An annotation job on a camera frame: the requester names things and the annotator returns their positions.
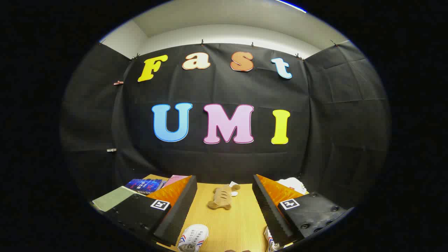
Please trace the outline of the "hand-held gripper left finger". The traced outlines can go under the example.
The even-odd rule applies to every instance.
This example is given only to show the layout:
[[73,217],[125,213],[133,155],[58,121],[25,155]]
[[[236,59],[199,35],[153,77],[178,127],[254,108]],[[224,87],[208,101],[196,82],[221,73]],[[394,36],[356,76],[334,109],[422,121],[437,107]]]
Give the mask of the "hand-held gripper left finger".
[[196,192],[196,176],[190,175],[148,196],[125,196],[104,215],[149,244],[174,246]]

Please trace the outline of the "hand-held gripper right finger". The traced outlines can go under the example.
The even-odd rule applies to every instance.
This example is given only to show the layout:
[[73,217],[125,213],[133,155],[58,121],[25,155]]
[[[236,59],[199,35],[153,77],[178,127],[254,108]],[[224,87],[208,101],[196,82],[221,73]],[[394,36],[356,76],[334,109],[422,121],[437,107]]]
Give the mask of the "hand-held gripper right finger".
[[253,193],[272,238],[279,245],[307,242],[335,225],[347,209],[322,194],[301,194],[259,174]]

